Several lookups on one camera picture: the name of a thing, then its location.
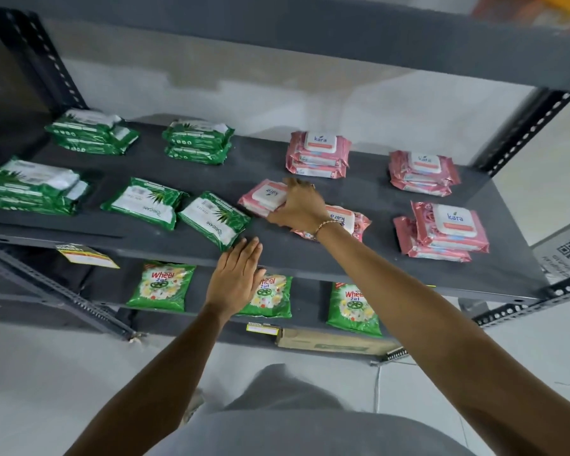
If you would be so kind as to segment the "person's left hand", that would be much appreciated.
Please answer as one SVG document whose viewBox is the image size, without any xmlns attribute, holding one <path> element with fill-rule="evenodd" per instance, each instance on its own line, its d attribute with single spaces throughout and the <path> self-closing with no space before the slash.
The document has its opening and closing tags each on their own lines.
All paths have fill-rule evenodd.
<svg viewBox="0 0 570 456">
<path fill-rule="evenodd" d="M 244 274 L 241 275 L 235 271 L 236 245 L 234 245 L 221 255 L 221 257 L 228 257 L 228 283 L 225 286 L 213 286 L 212 275 L 208 284 L 202 311 L 203 313 L 208 312 L 215 315 L 221 325 L 224 325 L 242 310 L 253 297 L 253 275 L 256 269 L 260 268 L 258 263 L 261 253 L 263 252 L 263 245 L 258 237 L 252 239 L 253 254 L 247 263 Z"/>
</svg>

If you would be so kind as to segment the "person's right hand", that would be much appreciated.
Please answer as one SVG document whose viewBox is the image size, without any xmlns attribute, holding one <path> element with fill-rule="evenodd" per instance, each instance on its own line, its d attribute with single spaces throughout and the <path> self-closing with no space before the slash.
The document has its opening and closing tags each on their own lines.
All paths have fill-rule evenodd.
<svg viewBox="0 0 570 456">
<path fill-rule="evenodd" d="M 290 229 L 315 235 L 320 227 L 332 220 L 313 183 L 295 177 L 285 177 L 283 182 L 288 186 L 288 195 L 281 208 L 288 208 L 296 217 L 296 228 Z"/>
</svg>

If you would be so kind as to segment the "pink wet wipes packet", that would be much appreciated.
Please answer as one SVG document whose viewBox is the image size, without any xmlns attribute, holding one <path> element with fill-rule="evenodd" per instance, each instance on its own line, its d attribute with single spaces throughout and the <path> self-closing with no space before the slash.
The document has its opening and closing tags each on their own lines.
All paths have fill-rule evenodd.
<svg viewBox="0 0 570 456">
<path fill-rule="evenodd" d="M 248 212 L 266 218 L 270 213 L 281 208 L 288 195 L 285 183 L 265 179 L 238 200 L 238 204 Z"/>
</svg>

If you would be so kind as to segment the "person's left forearm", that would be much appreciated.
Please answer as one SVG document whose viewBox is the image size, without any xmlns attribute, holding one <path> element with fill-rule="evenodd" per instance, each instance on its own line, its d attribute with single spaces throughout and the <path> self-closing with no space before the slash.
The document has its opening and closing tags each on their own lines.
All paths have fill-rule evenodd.
<svg viewBox="0 0 570 456">
<path fill-rule="evenodd" d="M 196 318 L 93 417 L 64 456 L 144 456 L 181 424 L 233 305 Z"/>
</svg>

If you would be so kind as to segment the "person's right forearm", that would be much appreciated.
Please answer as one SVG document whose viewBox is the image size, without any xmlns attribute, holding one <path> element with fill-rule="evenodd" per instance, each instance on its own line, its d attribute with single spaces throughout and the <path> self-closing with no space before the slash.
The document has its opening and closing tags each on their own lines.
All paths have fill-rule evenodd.
<svg viewBox="0 0 570 456">
<path fill-rule="evenodd" d="M 570 402 L 440 294 L 329 221 L 315 234 L 433 384 L 500 456 L 570 456 Z"/>
</svg>

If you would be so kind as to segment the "green detergent powder pouch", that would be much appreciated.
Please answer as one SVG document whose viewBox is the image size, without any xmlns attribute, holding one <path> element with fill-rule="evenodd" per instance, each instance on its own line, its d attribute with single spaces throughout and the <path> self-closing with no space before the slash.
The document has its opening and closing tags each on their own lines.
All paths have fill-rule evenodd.
<svg viewBox="0 0 570 456">
<path fill-rule="evenodd" d="M 196 266 L 146 261 L 140 281 L 125 304 L 133 309 L 185 312 L 185 296 Z"/>
<path fill-rule="evenodd" d="M 265 318 L 292 318 L 290 290 L 292 277 L 266 274 L 250 302 L 237 315 Z"/>
<path fill-rule="evenodd" d="M 358 287 L 350 283 L 332 284 L 326 324 L 351 333 L 382 337 L 373 308 Z"/>
</svg>

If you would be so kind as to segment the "small yellow shelf label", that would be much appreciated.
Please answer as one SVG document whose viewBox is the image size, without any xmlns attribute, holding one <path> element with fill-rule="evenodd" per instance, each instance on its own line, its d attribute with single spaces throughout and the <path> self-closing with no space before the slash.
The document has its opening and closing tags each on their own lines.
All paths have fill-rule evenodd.
<svg viewBox="0 0 570 456">
<path fill-rule="evenodd" d="M 278 336 L 281 332 L 279 326 L 274 326 L 266 323 L 248 322 L 245 327 L 246 331 L 251 333 L 263 334 L 268 336 Z"/>
</svg>

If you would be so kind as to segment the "brown cardboard piece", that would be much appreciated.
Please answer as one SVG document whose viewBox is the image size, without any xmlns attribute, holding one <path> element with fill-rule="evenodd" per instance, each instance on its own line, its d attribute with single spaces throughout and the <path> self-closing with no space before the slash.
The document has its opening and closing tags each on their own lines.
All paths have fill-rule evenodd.
<svg viewBox="0 0 570 456">
<path fill-rule="evenodd" d="M 331 331 L 301 328 L 282 328 L 275 339 L 275 345 L 289 350 L 353 354 L 377 358 L 382 358 L 402 347 L 393 339 L 335 334 Z"/>
</svg>

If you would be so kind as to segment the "group of green wipes packs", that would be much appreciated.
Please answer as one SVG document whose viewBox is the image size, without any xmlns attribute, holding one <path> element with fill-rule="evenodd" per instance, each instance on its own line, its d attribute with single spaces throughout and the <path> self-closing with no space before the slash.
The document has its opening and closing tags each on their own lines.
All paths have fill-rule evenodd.
<svg viewBox="0 0 570 456">
<path fill-rule="evenodd" d="M 251 145 L 244 138 L 222 166 L 175 160 L 159 127 L 136 124 L 139 139 L 125 155 L 91 155 L 47 142 L 32 162 L 71 168 L 90 181 L 74 215 L 0 209 L 0 243 L 86 245 L 123 257 L 211 264 L 226 238 L 236 239 L 237 188 L 251 189 Z"/>
</svg>

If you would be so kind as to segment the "yellow shelf price label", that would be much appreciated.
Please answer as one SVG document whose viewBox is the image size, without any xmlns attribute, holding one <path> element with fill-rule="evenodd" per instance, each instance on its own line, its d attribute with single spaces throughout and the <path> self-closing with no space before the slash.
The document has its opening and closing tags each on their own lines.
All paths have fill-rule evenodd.
<svg viewBox="0 0 570 456">
<path fill-rule="evenodd" d="M 109 256 L 85 245 L 57 244 L 55 249 L 70 263 L 110 269 L 120 268 Z"/>
</svg>

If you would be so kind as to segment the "group of pink wipes packs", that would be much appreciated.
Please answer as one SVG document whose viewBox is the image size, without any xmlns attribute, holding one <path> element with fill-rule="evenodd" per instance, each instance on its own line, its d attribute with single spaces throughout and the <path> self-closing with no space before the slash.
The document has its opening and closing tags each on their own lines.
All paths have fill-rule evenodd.
<svg viewBox="0 0 570 456">
<path fill-rule="evenodd" d="M 342 136 L 297 130 L 291 133 L 286 169 L 297 175 L 344 179 L 352 143 Z M 461 179 L 451 158 L 418 152 L 388 155 L 389 182 L 400 191 L 438 198 L 451 195 Z M 412 201 L 413 217 L 394 219 L 402 253 L 413 258 L 469 262 L 470 253 L 488 253 L 489 240 L 479 214 L 463 206 Z"/>
</svg>

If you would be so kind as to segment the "grey shirt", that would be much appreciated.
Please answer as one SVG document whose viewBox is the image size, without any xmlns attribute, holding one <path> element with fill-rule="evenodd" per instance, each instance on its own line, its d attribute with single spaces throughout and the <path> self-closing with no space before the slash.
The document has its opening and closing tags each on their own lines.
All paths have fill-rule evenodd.
<svg viewBox="0 0 570 456">
<path fill-rule="evenodd" d="M 475 455 L 421 422 L 350 410 L 273 364 L 229 405 L 201 408 L 144 456 Z"/>
</svg>

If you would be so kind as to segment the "grey metal shelving rack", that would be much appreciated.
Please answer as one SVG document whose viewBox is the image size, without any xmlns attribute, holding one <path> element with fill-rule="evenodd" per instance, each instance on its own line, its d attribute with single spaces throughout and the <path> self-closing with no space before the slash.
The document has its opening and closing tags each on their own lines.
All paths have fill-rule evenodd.
<svg viewBox="0 0 570 456">
<path fill-rule="evenodd" d="M 502 220 L 497 237 L 516 233 L 495 263 L 528 265 L 521 276 L 497 276 L 487 264 L 469 276 L 413 264 L 425 282 L 449 295 L 501 299 L 500 309 L 474 318 L 481 328 L 570 300 L 570 278 L 538 288 L 530 249 L 490 180 L 570 101 L 570 34 L 483 23 L 469 16 L 365 0 L 0 0 L 0 15 L 39 14 L 134 29 L 248 44 L 389 66 L 492 79 L 541 88 L 510 132 L 466 170 L 477 199 Z"/>
</svg>

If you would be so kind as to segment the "white printed code sheet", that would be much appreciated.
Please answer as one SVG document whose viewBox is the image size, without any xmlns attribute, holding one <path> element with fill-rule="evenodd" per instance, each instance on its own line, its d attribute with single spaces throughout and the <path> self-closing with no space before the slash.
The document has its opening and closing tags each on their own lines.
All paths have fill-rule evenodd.
<svg viewBox="0 0 570 456">
<path fill-rule="evenodd" d="M 570 227 L 533 245 L 532 252 L 548 283 L 570 278 Z"/>
</svg>

